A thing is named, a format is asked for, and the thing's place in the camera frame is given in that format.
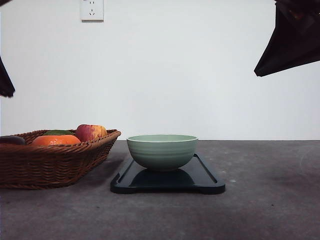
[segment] brown basket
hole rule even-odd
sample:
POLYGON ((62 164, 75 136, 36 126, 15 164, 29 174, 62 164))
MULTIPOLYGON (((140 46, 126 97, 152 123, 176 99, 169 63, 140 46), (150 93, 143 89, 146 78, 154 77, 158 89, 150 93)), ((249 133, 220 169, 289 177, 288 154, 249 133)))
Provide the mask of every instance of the brown basket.
POLYGON ((51 189, 74 184, 108 156, 120 131, 73 145, 30 143, 48 130, 16 134, 26 145, 0 145, 0 188, 51 189))

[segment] wall socket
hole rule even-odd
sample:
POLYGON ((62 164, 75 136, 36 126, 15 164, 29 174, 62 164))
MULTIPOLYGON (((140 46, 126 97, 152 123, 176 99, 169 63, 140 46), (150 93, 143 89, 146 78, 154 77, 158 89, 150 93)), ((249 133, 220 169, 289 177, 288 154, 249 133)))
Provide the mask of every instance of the wall socket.
POLYGON ((104 0, 80 0, 80 18, 82 21, 103 21, 104 0))

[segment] black tray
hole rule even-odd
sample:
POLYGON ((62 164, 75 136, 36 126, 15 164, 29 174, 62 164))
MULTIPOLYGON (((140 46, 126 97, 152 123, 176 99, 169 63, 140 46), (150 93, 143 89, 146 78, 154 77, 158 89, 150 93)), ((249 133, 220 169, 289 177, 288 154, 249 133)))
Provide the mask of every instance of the black tray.
POLYGON ((111 192, 116 194, 159 191, 221 194, 225 188, 225 183, 198 153, 188 164, 165 172, 146 169, 131 158, 110 183, 111 192))

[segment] concrete surface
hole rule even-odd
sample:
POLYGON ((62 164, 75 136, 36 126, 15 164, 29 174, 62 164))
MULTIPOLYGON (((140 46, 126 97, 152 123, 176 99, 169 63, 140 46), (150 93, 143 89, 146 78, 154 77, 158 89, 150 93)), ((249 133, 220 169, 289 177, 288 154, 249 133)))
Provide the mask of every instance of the concrete surface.
POLYGON ((199 141, 226 192, 110 192, 117 141, 77 184, 0 189, 1 240, 319 240, 320 141, 199 141))

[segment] bowl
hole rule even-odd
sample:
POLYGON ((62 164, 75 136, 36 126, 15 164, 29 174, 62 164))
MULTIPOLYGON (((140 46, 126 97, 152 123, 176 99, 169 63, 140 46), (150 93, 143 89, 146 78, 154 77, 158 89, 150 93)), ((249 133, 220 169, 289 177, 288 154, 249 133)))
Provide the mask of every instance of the bowl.
POLYGON ((127 138, 132 158, 153 171, 172 171, 194 156, 198 138, 188 135, 139 135, 127 138))

